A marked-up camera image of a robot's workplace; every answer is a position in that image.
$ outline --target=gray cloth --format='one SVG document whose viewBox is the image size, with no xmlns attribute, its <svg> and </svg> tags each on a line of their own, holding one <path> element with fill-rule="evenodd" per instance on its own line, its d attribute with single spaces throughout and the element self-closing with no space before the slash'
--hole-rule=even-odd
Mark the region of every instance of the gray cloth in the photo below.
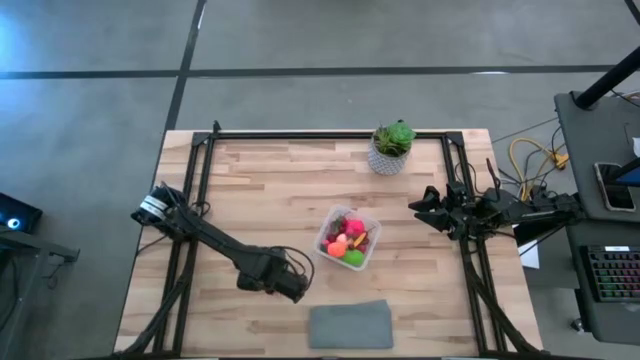
<svg viewBox="0 0 640 360">
<path fill-rule="evenodd" d="M 312 349 L 390 349 L 391 309 L 386 300 L 316 306 L 309 319 Z"/>
</svg>

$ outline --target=keyboard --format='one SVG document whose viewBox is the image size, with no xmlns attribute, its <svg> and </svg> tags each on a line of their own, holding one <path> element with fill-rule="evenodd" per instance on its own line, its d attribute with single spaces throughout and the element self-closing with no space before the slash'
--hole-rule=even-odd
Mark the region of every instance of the keyboard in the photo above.
<svg viewBox="0 0 640 360">
<path fill-rule="evenodd" d="M 598 302 L 640 302 L 640 247 L 584 246 L 589 283 Z"/>
</svg>

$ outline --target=concrete floor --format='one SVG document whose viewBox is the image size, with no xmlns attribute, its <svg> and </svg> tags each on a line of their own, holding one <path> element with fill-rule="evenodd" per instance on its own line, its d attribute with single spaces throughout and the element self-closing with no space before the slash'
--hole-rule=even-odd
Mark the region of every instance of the concrete floor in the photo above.
<svg viewBox="0 0 640 360">
<path fill-rule="evenodd" d="M 5 0 L 0 71 L 176 70 L 195 8 L 196 0 Z M 193 69 L 607 65 L 640 35 L 622 0 L 209 0 L 200 25 Z M 554 94 L 601 75 L 190 79 L 176 128 L 208 129 L 214 119 L 228 129 L 372 128 L 398 118 L 416 128 L 482 127 L 513 173 L 511 134 L 554 118 Z M 42 284 L 22 359 L 111 351 L 140 233 L 129 213 L 152 182 L 175 84 L 0 80 L 0 191 L 44 210 L 39 236 L 82 249 L 55 290 Z M 637 88 L 633 76 L 618 90 Z M 547 144 L 557 126 L 517 136 Z M 520 163 L 527 152 L 518 149 Z M 570 169 L 547 181 L 575 190 Z M 559 234 L 545 243 L 548 267 L 527 272 L 545 348 L 633 358 L 640 348 L 567 328 L 577 310 L 565 242 Z"/>
</svg>

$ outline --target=plastic container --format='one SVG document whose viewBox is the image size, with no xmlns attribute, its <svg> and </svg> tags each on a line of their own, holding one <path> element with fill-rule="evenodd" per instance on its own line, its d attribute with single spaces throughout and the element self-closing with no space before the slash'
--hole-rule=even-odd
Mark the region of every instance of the plastic container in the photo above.
<svg viewBox="0 0 640 360">
<path fill-rule="evenodd" d="M 329 234 L 331 222 L 336 220 L 339 216 L 344 216 L 347 219 L 358 219 L 362 221 L 364 223 L 365 230 L 368 232 L 367 237 L 369 238 L 369 245 L 367 246 L 367 252 L 364 254 L 364 261 L 362 262 L 362 265 L 360 265 L 359 267 L 355 267 L 351 264 L 347 264 L 342 260 L 340 260 L 339 258 L 330 256 L 326 252 L 322 251 L 322 240 L 327 238 L 327 235 Z M 318 233 L 318 236 L 316 237 L 316 241 L 314 243 L 314 249 L 318 254 L 320 254 L 321 256 L 333 262 L 336 262 L 342 266 L 346 266 L 351 270 L 362 271 L 364 270 L 365 267 L 367 267 L 367 263 L 369 262 L 369 258 L 371 258 L 371 254 L 373 253 L 373 249 L 375 248 L 376 243 L 378 242 L 378 238 L 380 237 L 381 232 L 382 232 L 382 225 L 380 225 L 380 223 L 377 222 L 376 220 L 368 216 L 359 214 L 358 212 L 356 212 L 355 210 L 349 207 L 346 207 L 343 205 L 334 205 L 329 210 L 329 215 L 327 215 L 326 219 L 324 220 L 324 224 L 322 224 L 322 227 L 320 228 L 320 232 Z"/>
</svg>

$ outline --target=butcher block tabletop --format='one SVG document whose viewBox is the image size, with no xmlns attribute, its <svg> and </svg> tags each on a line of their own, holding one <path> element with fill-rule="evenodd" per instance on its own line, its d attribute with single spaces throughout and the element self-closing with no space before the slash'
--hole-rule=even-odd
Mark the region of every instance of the butcher block tabletop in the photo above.
<svg viewBox="0 0 640 360">
<path fill-rule="evenodd" d="M 460 131 L 469 163 L 477 171 L 478 189 L 484 190 L 491 185 L 485 159 L 496 168 L 489 133 L 484 129 Z M 167 133 L 157 184 L 164 181 L 182 189 L 192 134 Z M 440 141 L 415 140 L 404 171 L 395 176 L 376 175 L 369 169 L 367 147 L 366 140 L 215 142 L 206 196 L 211 211 L 205 220 L 246 244 L 298 248 L 312 256 L 316 274 L 298 304 L 279 295 L 241 291 L 236 288 L 238 273 L 231 261 L 200 244 L 183 357 L 477 354 L 458 244 L 416 220 L 407 208 L 421 199 L 427 185 L 446 193 Z M 452 152 L 457 163 L 453 147 Z M 203 157 L 198 157 L 196 184 Z M 381 237 L 363 271 L 313 255 L 314 239 L 336 204 L 352 207 L 382 224 Z M 160 235 L 145 228 L 139 246 Z M 170 248 L 171 240 L 165 239 L 135 260 L 115 350 L 130 345 L 158 309 Z M 487 250 L 500 305 L 525 338 L 541 348 L 515 241 L 496 236 L 487 242 Z M 308 347 L 311 307 L 379 299 L 386 299 L 391 307 L 392 349 Z M 167 339 L 173 338 L 171 325 L 176 312 L 174 306 Z M 493 332 L 484 308 L 483 318 L 492 344 Z"/>
</svg>

